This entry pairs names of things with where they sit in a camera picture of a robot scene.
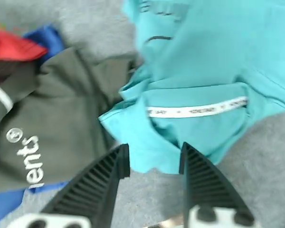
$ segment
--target gray fabric surface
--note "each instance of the gray fabric surface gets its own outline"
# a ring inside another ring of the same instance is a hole
[[[0,22],[24,31],[53,21],[87,62],[134,52],[133,28],[117,0],[0,0]],[[243,137],[219,166],[264,228],[285,228],[285,114],[267,118]],[[133,173],[120,184],[112,228],[141,228],[181,211],[181,178]],[[26,193],[1,223],[39,211],[55,192]]]

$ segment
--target turquoise fabric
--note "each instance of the turquoise fabric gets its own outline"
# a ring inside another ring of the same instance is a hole
[[[129,144],[135,171],[178,173],[183,142],[217,164],[255,122],[285,111],[285,0],[126,0],[123,9],[145,63],[99,119]],[[147,113],[240,96],[246,106],[212,116]]]

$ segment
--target olive green fabric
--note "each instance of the olive green fabric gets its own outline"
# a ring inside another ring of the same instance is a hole
[[[127,59],[86,67],[73,48],[45,62],[38,87],[0,123],[0,191],[72,179],[108,152],[98,116],[128,80]]]

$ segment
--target red garment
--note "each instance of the red garment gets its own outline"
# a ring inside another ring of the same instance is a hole
[[[40,58],[48,51],[34,42],[0,31],[0,60],[31,61]]]

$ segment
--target clothing pile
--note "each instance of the clothing pile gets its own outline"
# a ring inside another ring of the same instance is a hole
[[[64,186],[115,140],[142,173],[178,173],[184,142],[218,164],[285,111],[283,4],[125,0],[138,69],[124,57],[87,66],[51,25],[0,31],[0,219],[25,189]]]
[[[132,60],[86,67],[47,25],[24,38],[0,31],[0,219],[24,190],[63,187],[113,138],[98,116],[120,101]]]

